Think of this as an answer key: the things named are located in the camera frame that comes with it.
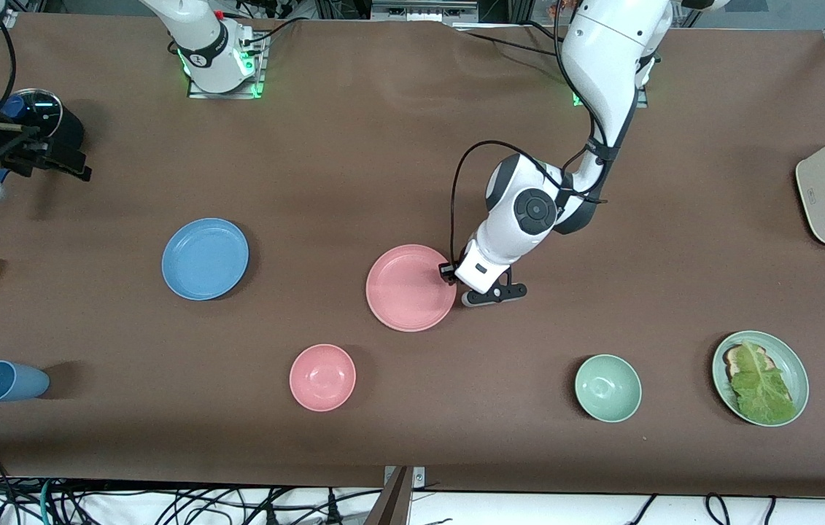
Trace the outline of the dark blue saucepan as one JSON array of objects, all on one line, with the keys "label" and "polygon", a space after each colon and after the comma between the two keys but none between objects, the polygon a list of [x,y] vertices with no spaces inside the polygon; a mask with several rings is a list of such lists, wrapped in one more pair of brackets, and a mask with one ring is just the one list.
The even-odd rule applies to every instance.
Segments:
[{"label": "dark blue saucepan", "polygon": [[[8,117],[5,117],[5,119],[9,120],[8,123],[13,123]],[[64,120],[62,120],[62,129],[60,130],[58,137],[56,137],[56,139],[49,140],[48,146],[68,146],[72,147],[72,149],[78,149],[80,152],[82,152],[83,143],[85,143],[85,129],[83,129],[81,120],[75,115],[75,113],[72,112],[72,110],[69,110],[68,107],[64,106]],[[32,173],[35,170],[51,171],[47,168],[32,168]]]}]

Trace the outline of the glass lid with blue knob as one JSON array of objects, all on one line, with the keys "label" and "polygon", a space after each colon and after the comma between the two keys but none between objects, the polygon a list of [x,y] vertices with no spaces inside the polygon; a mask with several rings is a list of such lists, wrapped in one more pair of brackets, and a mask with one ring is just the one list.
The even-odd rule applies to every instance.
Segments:
[{"label": "glass lid with blue knob", "polygon": [[38,139],[56,139],[64,120],[64,106],[58,97],[37,87],[11,93],[0,112],[13,123],[36,128]]}]

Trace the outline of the metal edge bracket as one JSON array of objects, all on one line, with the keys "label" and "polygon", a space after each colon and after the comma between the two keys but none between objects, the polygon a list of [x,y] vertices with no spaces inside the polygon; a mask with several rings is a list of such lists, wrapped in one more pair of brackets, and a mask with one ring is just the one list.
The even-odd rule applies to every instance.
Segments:
[{"label": "metal edge bracket", "polygon": [[[384,468],[383,486],[388,485],[388,483],[390,482],[390,478],[392,477],[392,474],[393,472],[395,472],[396,469],[397,467],[393,465],[388,465]],[[414,489],[415,491],[419,491],[419,489],[424,489],[426,486],[425,467],[410,467],[409,472],[412,489]]]}]

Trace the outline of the blue plastic cup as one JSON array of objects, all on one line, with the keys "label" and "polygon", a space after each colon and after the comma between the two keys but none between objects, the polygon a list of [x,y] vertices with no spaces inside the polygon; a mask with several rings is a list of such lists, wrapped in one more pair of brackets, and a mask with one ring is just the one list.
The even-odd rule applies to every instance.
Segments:
[{"label": "blue plastic cup", "polygon": [[40,369],[0,361],[0,403],[26,401],[45,394],[51,380]]}]

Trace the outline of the pink plate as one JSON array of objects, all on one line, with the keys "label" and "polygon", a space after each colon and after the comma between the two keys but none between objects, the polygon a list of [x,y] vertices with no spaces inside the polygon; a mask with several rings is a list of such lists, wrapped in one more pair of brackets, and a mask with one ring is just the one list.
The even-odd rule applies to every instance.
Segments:
[{"label": "pink plate", "polygon": [[446,258],[419,244],[406,244],[379,256],[368,273],[365,298],[372,314],[399,332],[428,330],[454,306],[455,286],[441,278]]}]

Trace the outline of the grey metal box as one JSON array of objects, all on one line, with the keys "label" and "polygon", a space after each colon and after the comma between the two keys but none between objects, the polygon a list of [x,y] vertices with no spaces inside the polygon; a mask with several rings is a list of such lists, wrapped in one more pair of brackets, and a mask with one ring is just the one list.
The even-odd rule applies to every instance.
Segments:
[{"label": "grey metal box", "polygon": [[370,20],[478,23],[477,0],[371,0]]}]

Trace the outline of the green lettuce leaf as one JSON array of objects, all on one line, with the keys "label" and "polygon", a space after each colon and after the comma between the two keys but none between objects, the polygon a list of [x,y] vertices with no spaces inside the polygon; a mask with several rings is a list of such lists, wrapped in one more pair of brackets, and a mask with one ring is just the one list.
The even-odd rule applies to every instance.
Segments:
[{"label": "green lettuce leaf", "polygon": [[781,369],[755,373],[741,372],[730,382],[735,393],[737,412],[761,425],[782,425],[791,421],[798,410],[783,380]]}]

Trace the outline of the brown table cover cloth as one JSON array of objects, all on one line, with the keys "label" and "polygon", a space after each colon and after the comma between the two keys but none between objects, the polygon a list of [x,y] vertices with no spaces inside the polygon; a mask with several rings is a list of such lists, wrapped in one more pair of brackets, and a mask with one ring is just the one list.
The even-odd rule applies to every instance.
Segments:
[{"label": "brown table cover cloth", "polygon": [[[589,226],[513,273],[527,296],[392,331],[365,280],[395,246],[448,249],[462,153],[506,141],[562,164],[588,136],[554,61],[439,23],[296,23],[258,100],[192,100],[154,17],[20,15],[18,85],[86,129],[89,182],[12,176],[0,202],[0,361],[49,376],[0,402],[12,475],[375,486],[422,466],[439,491],[825,495],[825,246],[796,164],[825,145],[825,43],[673,31]],[[238,285],[175,295],[166,244],[203,218],[249,244]],[[726,407],[711,358],[778,337],[805,412]],[[346,350],[348,401],[293,399],[302,350]],[[638,373],[628,421],[586,414],[598,354]]]}]

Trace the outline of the pink bowl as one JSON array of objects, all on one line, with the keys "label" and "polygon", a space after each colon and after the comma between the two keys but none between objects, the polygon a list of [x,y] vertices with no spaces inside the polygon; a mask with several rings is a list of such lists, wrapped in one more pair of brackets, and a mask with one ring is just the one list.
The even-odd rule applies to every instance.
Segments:
[{"label": "pink bowl", "polygon": [[346,350],[332,343],[318,343],[293,360],[289,386],[302,408],[323,413],[348,401],[356,379],[355,363]]}]

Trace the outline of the mint green plate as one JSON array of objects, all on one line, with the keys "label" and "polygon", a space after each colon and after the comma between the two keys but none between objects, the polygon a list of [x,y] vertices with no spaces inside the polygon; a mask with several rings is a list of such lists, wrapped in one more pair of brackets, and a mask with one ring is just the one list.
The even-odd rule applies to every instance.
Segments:
[{"label": "mint green plate", "polygon": [[[797,414],[791,421],[782,425],[761,425],[749,421],[737,412],[736,396],[732,389],[730,389],[724,355],[728,349],[745,342],[756,343],[756,345],[765,348],[776,366],[781,369],[783,380],[785,380],[788,386],[795,408],[797,409]],[[718,348],[716,348],[711,358],[711,380],[713,388],[718,392],[719,398],[722,399],[723,403],[725,403],[731,412],[735,413],[743,421],[762,427],[782,427],[796,421],[796,419],[805,412],[810,396],[810,382],[807,371],[797,353],[790,349],[789,346],[778,337],[759,331],[730,333],[730,335],[727,335],[725,339],[718,344]]]}]

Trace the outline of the blue plate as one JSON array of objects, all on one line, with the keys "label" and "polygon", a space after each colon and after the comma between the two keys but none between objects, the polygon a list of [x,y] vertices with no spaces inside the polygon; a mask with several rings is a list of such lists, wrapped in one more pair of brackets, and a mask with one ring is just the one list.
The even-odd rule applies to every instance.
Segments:
[{"label": "blue plate", "polygon": [[229,220],[203,218],[185,224],[166,243],[161,273],[166,286],[189,301],[230,292],[249,265],[246,236]]}]

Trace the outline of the mint green bowl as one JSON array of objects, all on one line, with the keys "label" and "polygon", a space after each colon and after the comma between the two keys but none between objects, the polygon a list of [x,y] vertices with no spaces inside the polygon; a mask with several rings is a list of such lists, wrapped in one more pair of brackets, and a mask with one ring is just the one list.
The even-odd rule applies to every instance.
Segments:
[{"label": "mint green bowl", "polygon": [[643,399],[642,382],[633,366],[610,354],[586,359],[578,367],[573,388],[586,414],[609,424],[631,419]]}]

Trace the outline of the toasted bread slice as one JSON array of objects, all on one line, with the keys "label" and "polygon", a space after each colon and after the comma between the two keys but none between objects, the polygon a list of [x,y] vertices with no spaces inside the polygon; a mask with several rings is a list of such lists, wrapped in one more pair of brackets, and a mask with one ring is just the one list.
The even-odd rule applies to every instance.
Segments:
[{"label": "toasted bread slice", "polygon": [[756,343],[740,343],[728,349],[724,355],[726,372],[729,380],[738,373],[749,372],[758,375],[764,371],[776,369],[775,361],[767,350]]}]

